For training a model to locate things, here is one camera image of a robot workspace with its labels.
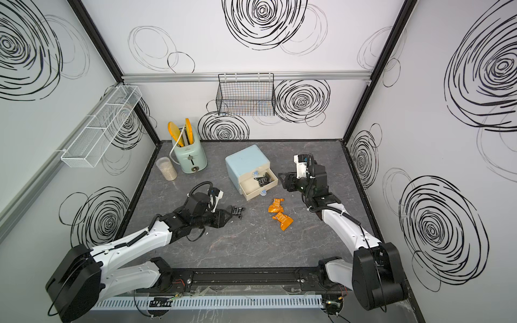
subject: light blue drawer box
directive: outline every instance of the light blue drawer box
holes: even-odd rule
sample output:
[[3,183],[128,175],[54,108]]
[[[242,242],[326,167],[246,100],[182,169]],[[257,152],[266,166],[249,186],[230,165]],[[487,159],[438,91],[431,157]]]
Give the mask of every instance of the light blue drawer box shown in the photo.
[[[269,159],[257,145],[252,145],[229,155],[225,160],[230,180],[247,201],[260,195],[262,190],[267,191],[278,185],[278,178],[271,171]],[[267,172],[271,176],[272,182],[260,187],[259,182],[253,178],[253,172],[255,171],[258,172],[259,176],[264,176]]]

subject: aluminum rail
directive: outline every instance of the aluminum rail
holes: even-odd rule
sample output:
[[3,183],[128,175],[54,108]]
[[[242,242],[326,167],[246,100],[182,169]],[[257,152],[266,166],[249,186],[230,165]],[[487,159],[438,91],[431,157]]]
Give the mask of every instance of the aluminum rail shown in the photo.
[[[275,81],[290,80],[370,80],[372,71],[306,71],[306,72],[271,72]],[[125,83],[163,83],[163,82],[218,82],[218,75],[226,74],[228,78],[235,77],[232,73],[153,73],[153,74],[125,74],[122,79]],[[256,81],[258,72],[237,72],[239,81]]]
[[[89,115],[94,115],[104,105],[104,103],[115,93],[116,87],[112,87],[102,99],[90,111]],[[65,165],[61,161],[63,149],[67,149],[75,138],[90,122],[91,117],[86,116],[74,131],[59,146],[58,150],[52,152],[42,167],[29,180],[27,184],[18,192],[11,202],[0,212],[0,243],[4,241],[14,226],[19,222],[23,215],[29,210],[45,187],[56,176],[61,167]]]

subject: table surface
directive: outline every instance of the table surface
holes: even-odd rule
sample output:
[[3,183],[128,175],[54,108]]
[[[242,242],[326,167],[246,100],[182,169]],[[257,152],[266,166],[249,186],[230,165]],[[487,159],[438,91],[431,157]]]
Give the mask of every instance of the table surface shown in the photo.
[[[307,211],[301,193],[288,192],[279,183],[266,196],[248,202],[239,194],[228,177],[224,158],[253,144],[271,161],[275,174],[296,171],[293,155],[312,153],[317,163],[326,167],[330,191],[365,230],[372,232],[340,142],[210,142],[203,143],[208,165],[200,172],[185,174],[174,164],[178,177],[166,181],[153,166],[125,234],[147,227],[155,214],[166,214],[183,205],[192,187],[205,180],[224,192],[218,207],[246,208],[242,219],[234,217],[220,229],[208,227],[195,242],[181,238],[128,265],[158,256],[172,268],[312,267],[318,260],[333,256],[352,262],[352,255],[338,235]],[[171,143],[164,143],[158,157],[168,156],[171,148]],[[285,231],[280,229],[280,222],[271,218],[274,214],[267,211],[273,198],[285,199],[284,213],[294,220]],[[193,240],[200,232],[193,229],[189,238]]]

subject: black motor housing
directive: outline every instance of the black motor housing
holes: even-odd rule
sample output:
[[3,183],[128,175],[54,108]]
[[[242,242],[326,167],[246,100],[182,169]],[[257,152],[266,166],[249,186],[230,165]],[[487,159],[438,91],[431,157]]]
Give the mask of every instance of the black motor housing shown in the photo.
[[368,311],[407,299],[404,270],[393,243],[379,243],[379,247],[354,252],[352,288],[361,306]]
[[68,251],[45,285],[61,321],[72,322],[95,306],[103,287],[100,266],[84,244]]

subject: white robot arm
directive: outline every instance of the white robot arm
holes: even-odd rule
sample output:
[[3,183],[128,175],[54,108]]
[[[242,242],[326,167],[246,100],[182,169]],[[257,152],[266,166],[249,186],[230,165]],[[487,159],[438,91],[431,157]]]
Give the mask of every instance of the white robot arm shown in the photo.
[[[328,224],[354,255],[353,264],[337,257],[321,260],[325,268],[324,284],[337,283],[353,289],[367,310],[407,298],[397,248],[379,241],[348,214],[341,201],[328,190],[325,167],[318,165],[311,154],[296,155],[295,162],[296,172],[278,174],[282,186],[290,192],[301,192],[308,210]],[[195,192],[203,185],[209,185],[207,193]],[[187,236],[194,227],[203,228],[201,237],[206,226],[220,228],[232,216],[240,218],[244,208],[216,208],[222,195],[211,182],[200,183],[187,194],[183,206],[163,216],[157,214],[147,228],[91,249],[83,244],[73,247],[45,286],[57,310],[55,314],[63,322],[70,322],[98,301],[155,286],[163,274],[159,260],[121,267]]]

